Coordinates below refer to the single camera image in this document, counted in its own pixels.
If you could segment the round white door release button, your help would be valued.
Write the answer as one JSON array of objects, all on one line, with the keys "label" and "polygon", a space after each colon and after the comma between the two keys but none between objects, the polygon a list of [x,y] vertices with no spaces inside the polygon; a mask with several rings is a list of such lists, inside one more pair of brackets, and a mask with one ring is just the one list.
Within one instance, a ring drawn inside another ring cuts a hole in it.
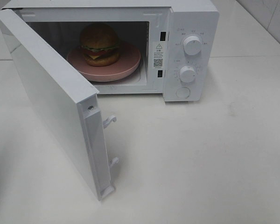
[{"label": "round white door release button", "polygon": [[188,98],[190,96],[190,89],[187,87],[181,87],[176,91],[176,96],[178,98]]}]

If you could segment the pink round plate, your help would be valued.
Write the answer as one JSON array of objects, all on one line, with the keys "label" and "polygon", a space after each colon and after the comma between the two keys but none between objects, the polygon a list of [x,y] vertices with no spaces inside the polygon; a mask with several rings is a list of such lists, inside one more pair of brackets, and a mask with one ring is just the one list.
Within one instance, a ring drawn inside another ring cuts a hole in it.
[{"label": "pink round plate", "polygon": [[134,45],[123,42],[119,48],[119,59],[107,66],[95,67],[86,62],[80,49],[72,49],[67,54],[67,61],[87,80],[94,82],[112,82],[131,75],[138,68],[141,53]]}]

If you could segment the white microwave door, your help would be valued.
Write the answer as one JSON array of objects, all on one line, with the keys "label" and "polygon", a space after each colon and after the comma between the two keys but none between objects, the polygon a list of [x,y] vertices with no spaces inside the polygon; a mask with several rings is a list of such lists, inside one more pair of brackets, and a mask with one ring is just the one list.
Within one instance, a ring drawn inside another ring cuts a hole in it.
[{"label": "white microwave door", "polygon": [[0,10],[0,30],[26,94],[98,200],[114,191],[98,90],[11,9]]}]

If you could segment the burger with lettuce and cheese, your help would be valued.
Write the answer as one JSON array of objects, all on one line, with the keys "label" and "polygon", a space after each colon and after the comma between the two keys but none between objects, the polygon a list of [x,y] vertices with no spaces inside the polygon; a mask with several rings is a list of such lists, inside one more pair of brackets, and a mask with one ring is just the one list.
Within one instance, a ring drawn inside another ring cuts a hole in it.
[{"label": "burger with lettuce and cheese", "polygon": [[103,67],[118,61],[120,57],[120,39],[107,24],[92,23],[80,33],[80,49],[86,63]]}]

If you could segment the white lower microwave knob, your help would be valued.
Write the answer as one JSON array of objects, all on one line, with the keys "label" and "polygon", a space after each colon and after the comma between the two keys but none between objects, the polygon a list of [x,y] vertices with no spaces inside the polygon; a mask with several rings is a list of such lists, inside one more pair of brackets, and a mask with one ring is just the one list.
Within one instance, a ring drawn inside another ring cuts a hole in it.
[{"label": "white lower microwave knob", "polygon": [[192,66],[184,66],[180,69],[180,80],[184,83],[191,83],[196,78],[196,69]]}]

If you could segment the white microwave knob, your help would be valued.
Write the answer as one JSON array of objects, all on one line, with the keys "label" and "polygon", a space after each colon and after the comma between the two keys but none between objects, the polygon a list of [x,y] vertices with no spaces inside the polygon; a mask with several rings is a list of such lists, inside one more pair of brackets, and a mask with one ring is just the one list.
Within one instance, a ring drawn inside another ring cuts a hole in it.
[{"label": "white microwave knob", "polygon": [[189,56],[198,54],[202,49],[202,39],[197,35],[189,35],[183,41],[184,52]]},{"label": "white microwave knob", "polygon": [[184,83],[191,83],[196,78],[196,69],[192,66],[184,66],[180,69],[180,80]]}]

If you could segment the white warning label sticker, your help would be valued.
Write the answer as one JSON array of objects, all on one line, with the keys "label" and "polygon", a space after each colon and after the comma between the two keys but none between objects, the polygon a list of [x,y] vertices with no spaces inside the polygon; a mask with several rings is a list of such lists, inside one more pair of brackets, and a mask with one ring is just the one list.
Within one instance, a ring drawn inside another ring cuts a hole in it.
[{"label": "white warning label sticker", "polygon": [[153,67],[155,69],[162,69],[165,56],[165,47],[162,42],[153,42]]}]

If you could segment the white microwave oven body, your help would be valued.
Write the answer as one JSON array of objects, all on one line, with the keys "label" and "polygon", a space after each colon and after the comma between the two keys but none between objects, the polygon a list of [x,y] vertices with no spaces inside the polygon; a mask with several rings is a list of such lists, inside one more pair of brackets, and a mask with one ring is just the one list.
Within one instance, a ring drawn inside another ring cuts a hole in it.
[{"label": "white microwave oven body", "polygon": [[[209,0],[12,0],[4,9],[16,12],[66,61],[70,50],[79,45],[83,27],[95,22],[108,24],[122,41],[136,46],[141,62],[128,80],[105,84],[88,80],[98,94],[160,93],[166,102],[197,101],[201,96],[219,18]],[[194,56],[183,49],[189,35],[203,42]],[[162,69],[153,67],[153,42],[164,44]],[[180,80],[184,66],[196,69],[191,83]],[[190,89],[188,98],[176,96],[181,87]]]}]

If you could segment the white upper microwave knob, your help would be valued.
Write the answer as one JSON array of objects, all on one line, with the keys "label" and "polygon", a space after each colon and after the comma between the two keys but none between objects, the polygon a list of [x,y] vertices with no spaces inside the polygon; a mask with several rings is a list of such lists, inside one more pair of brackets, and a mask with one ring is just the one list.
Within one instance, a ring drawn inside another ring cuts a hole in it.
[{"label": "white upper microwave knob", "polygon": [[202,49],[202,39],[197,35],[189,35],[183,41],[184,52],[189,56],[198,54]]}]

